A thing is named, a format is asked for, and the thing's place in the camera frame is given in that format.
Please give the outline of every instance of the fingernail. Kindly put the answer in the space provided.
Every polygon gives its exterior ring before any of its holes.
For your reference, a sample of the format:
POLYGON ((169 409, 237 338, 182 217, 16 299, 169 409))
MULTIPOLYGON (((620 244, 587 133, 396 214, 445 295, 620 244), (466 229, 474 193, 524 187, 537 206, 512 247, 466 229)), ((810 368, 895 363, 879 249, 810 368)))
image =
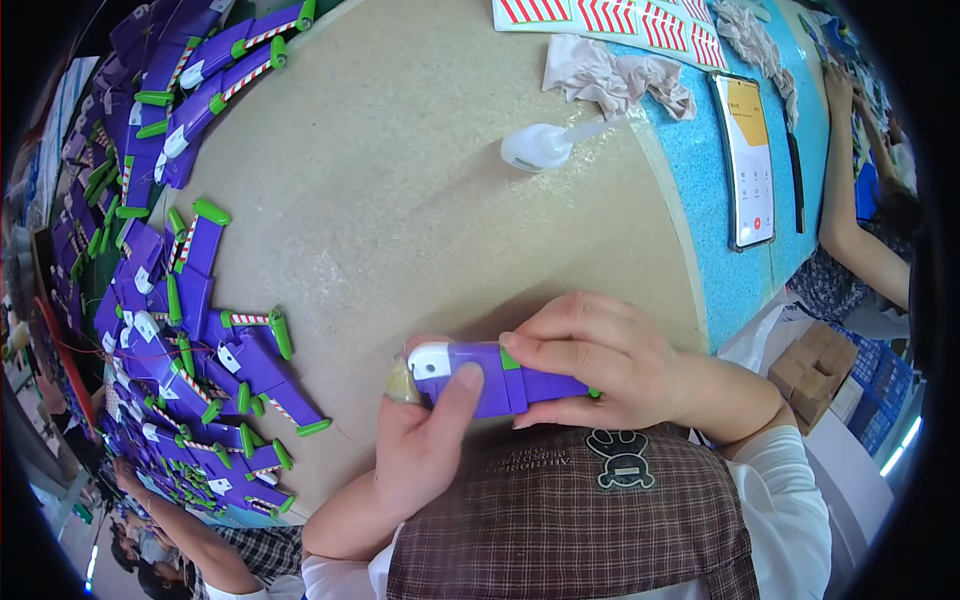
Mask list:
POLYGON ((476 363, 465 363, 453 379, 472 392, 479 392, 483 388, 483 368, 476 363))
POLYGON ((504 331, 500 334, 500 346, 504 348, 513 348, 516 346, 517 335, 512 331, 504 331))

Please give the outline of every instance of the smartphone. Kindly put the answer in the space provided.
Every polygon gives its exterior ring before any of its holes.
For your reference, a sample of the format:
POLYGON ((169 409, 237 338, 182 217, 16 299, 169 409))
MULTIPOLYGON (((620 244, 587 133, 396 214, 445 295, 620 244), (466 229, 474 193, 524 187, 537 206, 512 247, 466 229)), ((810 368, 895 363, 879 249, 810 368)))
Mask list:
POLYGON ((730 247, 743 252, 776 237, 770 136, 756 80, 709 73, 723 118, 724 151, 732 197, 730 247))

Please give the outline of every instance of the phone screen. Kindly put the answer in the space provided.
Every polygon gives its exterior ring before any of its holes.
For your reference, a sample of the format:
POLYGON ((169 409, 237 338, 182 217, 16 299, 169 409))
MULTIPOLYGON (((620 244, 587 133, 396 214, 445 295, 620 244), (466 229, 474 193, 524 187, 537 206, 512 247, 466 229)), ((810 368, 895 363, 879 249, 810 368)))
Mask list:
POLYGON ((730 145, 733 178, 731 239, 738 249, 774 237, 774 186, 767 122, 755 82, 718 75, 717 94, 730 145))

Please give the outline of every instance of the brown plaid vest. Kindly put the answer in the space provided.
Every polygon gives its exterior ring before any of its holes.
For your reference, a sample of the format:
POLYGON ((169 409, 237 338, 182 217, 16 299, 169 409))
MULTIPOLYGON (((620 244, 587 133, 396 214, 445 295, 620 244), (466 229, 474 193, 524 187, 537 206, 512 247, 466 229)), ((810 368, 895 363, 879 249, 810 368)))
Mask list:
POLYGON ((657 428, 538 426, 467 450, 396 540, 390 600, 611 598, 705 578, 756 599, 723 457, 657 428))

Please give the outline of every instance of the black hair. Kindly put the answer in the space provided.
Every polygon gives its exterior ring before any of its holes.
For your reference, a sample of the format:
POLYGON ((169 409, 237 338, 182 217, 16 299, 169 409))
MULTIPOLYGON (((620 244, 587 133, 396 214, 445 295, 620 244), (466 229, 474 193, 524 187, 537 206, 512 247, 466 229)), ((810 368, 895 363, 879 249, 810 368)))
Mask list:
POLYGON ((154 600, 190 600, 193 594, 182 581, 168 582, 154 571, 154 566, 140 559, 136 579, 143 591, 154 600))
POLYGON ((110 554, 113 555, 113 559, 120 565, 120 568, 128 573, 133 573, 133 570, 137 567, 136 561, 127 558, 127 551, 120 545, 121 536, 117 535, 117 532, 112 528, 110 532, 113 534, 113 542, 110 543, 110 554))
POLYGON ((876 212, 870 221, 912 246, 914 236, 924 225, 924 208, 913 192, 899 181, 886 178, 879 182, 874 203, 876 212))

